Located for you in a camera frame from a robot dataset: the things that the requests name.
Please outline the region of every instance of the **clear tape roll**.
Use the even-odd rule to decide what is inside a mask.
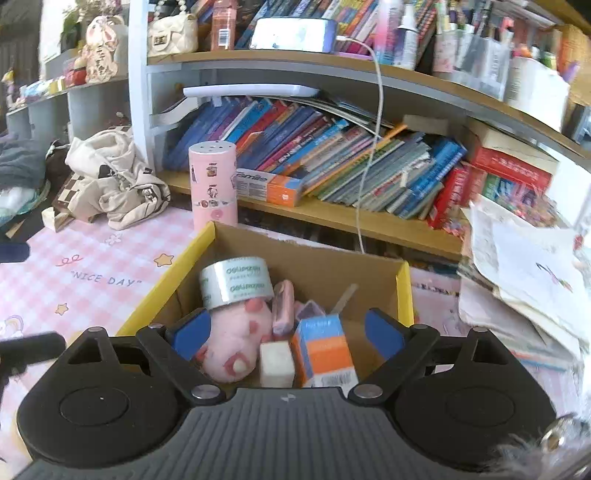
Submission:
[[[267,263],[260,257],[237,257],[216,262],[199,274],[203,306],[216,309],[237,301],[273,298]]]

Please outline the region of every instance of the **orange box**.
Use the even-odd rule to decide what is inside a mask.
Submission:
[[[291,340],[300,387],[341,387],[345,396],[358,383],[338,315],[302,320]]]
[[[247,168],[237,169],[235,182],[242,197],[287,207],[297,206],[304,186],[300,179]]]

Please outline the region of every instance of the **barcode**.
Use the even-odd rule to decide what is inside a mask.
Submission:
[[[507,86],[507,98],[509,100],[517,100],[519,97],[519,90],[521,88],[521,78],[519,72],[515,72],[512,81]]]
[[[230,40],[230,29],[221,28],[217,36],[217,44],[219,47],[227,47]]]
[[[323,387],[339,387],[351,382],[351,372],[339,372],[320,378]]]
[[[248,196],[252,199],[262,200],[265,202],[267,200],[267,190],[266,189],[257,189],[253,188],[252,185],[248,189]]]

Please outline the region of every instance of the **orange and blue carton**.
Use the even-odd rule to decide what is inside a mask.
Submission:
[[[345,397],[358,383],[338,315],[302,320],[291,340],[300,387],[341,387]]]

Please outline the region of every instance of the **pink plush toy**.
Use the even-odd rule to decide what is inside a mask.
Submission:
[[[231,383],[250,374],[259,346],[271,340],[271,311],[264,299],[250,299],[210,312],[212,330],[195,355],[213,380]]]

